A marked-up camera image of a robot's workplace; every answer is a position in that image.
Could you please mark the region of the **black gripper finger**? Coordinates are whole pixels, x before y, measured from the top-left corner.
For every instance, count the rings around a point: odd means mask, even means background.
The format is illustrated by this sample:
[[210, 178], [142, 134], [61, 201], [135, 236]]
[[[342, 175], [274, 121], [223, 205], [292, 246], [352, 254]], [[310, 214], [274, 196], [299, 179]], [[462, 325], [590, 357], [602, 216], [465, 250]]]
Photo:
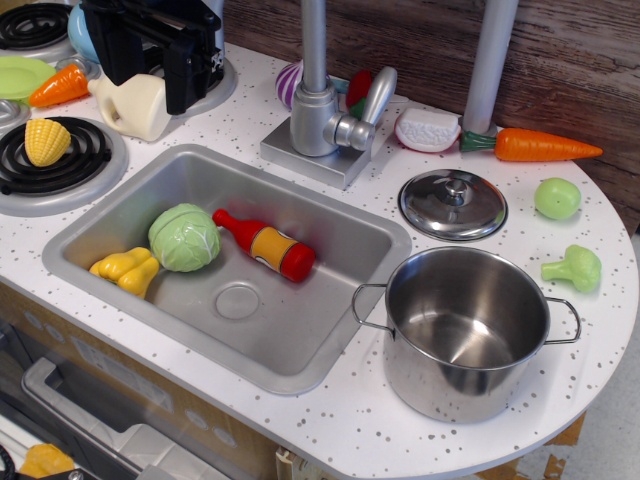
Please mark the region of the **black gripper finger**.
[[113, 84], [120, 86], [143, 72], [142, 40], [124, 26], [100, 21], [93, 43], [102, 69]]
[[186, 112], [202, 99], [216, 69], [215, 38], [178, 37], [164, 50], [166, 107], [171, 115]]

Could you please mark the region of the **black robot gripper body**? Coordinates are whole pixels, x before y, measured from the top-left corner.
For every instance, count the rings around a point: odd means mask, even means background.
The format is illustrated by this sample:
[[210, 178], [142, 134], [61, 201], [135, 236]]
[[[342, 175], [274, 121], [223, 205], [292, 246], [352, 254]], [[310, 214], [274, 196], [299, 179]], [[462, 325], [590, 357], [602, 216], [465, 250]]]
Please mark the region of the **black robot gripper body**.
[[[221, 18], [203, 1], [83, 1], [86, 24], [93, 41], [100, 21], [124, 26], [144, 43], [164, 50], [178, 37], [215, 38]], [[216, 44], [216, 69], [221, 64]]]

